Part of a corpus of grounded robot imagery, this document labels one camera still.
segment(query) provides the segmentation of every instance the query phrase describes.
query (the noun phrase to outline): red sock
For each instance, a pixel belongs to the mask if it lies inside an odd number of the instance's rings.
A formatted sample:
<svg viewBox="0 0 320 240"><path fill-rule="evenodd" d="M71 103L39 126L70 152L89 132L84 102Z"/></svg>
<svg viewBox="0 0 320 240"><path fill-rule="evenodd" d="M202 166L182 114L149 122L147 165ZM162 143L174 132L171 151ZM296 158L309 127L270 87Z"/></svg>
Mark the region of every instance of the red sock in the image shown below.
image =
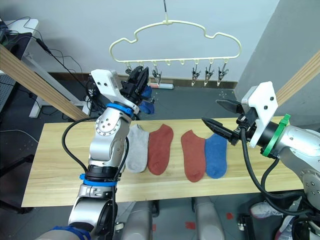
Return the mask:
<svg viewBox="0 0 320 240"><path fill-rule="evenodd" d="M182 135L181 145L185 176L190 182L198 182L206 171L205 139L190 130Z"/></svg>
<svg viewBox="0 0 320 240"><path fill-rule="evenodd" d="M157 131L150 132L148 143L148 169L154 175L163 174L170 158L171 141L174 131L162 124Z"/></svg>

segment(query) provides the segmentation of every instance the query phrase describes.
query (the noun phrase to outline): shoe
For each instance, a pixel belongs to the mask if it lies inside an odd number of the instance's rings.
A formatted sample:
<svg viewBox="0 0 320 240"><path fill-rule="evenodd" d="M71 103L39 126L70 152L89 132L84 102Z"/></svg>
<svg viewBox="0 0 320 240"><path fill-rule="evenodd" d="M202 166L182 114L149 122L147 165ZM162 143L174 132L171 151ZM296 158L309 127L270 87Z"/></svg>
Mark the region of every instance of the shoe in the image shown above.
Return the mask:
<svg viewBox="0 0 320 240"><path fill-rule="evenodd" d="M265 219L270 216L282 216L281 212L275 210L266 201L256 203L250 208L251 215L256 219Z"/></svg>
<svg viewBox="0 0 320 240"><path fill-rule="evenodd" d="M286 216L279 230L276 232L274 240L293 240L292 237L292 223L295 216Z"/></svg>

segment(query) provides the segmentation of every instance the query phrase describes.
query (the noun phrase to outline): gray sock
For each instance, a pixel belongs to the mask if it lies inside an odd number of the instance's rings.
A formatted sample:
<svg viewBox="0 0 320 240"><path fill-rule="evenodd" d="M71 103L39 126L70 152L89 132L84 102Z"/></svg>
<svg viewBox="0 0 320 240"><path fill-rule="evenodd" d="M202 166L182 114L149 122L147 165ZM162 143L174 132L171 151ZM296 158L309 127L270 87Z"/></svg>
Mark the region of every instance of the gray sock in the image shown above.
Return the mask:
<svg viewBox="0 0 320 240"><path fill-rule="evenodd" d="M149 132L136 124L130 127L128 139L129 152L125 167L132 173L141 173L146 169L148 161Z"/></svg>

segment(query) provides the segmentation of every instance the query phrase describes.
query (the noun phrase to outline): floor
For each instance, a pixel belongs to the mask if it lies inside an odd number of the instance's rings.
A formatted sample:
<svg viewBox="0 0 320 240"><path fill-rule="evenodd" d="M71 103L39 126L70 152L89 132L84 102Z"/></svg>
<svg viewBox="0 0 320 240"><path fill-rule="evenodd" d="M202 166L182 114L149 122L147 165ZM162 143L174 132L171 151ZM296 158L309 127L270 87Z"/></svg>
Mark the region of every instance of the floor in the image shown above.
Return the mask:
<svg viewBox="0 0 320 240"><path fill-rule="evenodd" d="M75 96L82 99L84 91L76 82L62 81ZM38 118L29 118L34 100L16 87L11 94L0 118L1 130L19 129L40 138L44 123L67 122L61 112L54 112L50 106L43 108ZM141 114L142 120L163 119L198 119L200 117L227 118L235 117L216 103L216 99L235 99L232 89L175 87L173 90L156 89L155 114ZM37 143L20 132L2 132L0 138L0 164L6 166L21 157L36 152ZM8 203L21 205L28 180L31 164L24 163L8 173L0 181L0 198ZM227 240L245 240L245 235L238 229L239 214L248 214L249 207L262 201L258 193L211 196L215 203ZM134 203L119 203L118 222L125 222ZM159 202L160 214L153 219L155 231L153 239L196 240L194 229L188 229L186 222L195 222L190 198L166 199ZM0 239L33 240L54 226L65 226L68 223L71 206L37 207L32 212L18 215L0 209ZM256 238L271 240L281 224L281 217L265 220L253 220Z"/></svg>

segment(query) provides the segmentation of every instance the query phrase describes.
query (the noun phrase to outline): clothes hanger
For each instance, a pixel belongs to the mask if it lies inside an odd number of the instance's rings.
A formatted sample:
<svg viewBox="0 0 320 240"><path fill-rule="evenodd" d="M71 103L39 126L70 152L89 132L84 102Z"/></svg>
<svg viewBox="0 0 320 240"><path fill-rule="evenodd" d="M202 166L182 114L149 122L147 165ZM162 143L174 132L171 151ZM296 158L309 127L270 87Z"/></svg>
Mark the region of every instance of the clothes hanger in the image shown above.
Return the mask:
<svg viewBox="0 0 320 240"><path fill-rule="evenodd" d="M168 66L171 65L171 62L174 62L174 61L179 61L182 65L185 64L185 61L194 61L195 64L197 65L199 63L200 60L209 60L209 63L210 64L213 64L214 60L215 59L224 59L224 62L228 62L229 59L235 59L237 57L239 57L239 55L241 54L241 51L242 51L242 46L241 46L241 43L240 41L230 35L230 34L226 34L226 33L223 33L223 32L216 32L214 35L208 35L207 34L207 30L204 26L200 25L200 24L197 24L197 23L194 23L194 22L189 22L189 21L181 21L181 20L169 20L168 19L168 13L167 13L167 6L166 6L166 0L163 0L163 4L164 4L164 16L165 16L165 20L161 21L161 22L156 22L156 23L152 23L152 24L149 24L149 25L146 25L146 26L143 26L143 27L140 27L138 28L137 30L134 31L133 35L134 35L134 40L129 40L127 39L126 37L122 37L116 41L114 41L110 47L109 47L109 52L110 52L110 55L111 57L113 58L113 60L117 61L118 63L124 63L127 65L127 67L130 66L130 63L138 63L140 65L143 65L143 63L146 63L146 62L151 62L153 63L155 66L157 65L158 62L165 62ZM239 47L239 52L237 53L237 55L234 55L234 56L212 56L212 57L189 57L189 58L161 58L161 59L133 59L133 60L118 60L112 50L113 50L113 47L115 45L117 45L118 43L120 42L127 42L127 43L130 43L130 44L134 44L136 42L138 42L138 33L145 30L145 29L149 29L149 28L153 28L153 27L156 27L156 26L160 26L160 25L172 25L172 24L185 24L185 25L191 25L191 26L195 26L197 28L201 28L203 30L203 35L204 37L208 38L208 39L214 39L216 36L218 35L221 35L221 36L225 36L227 38L230 38L232 40L234 40L237 44L238 44L238 47Z"/></svg>

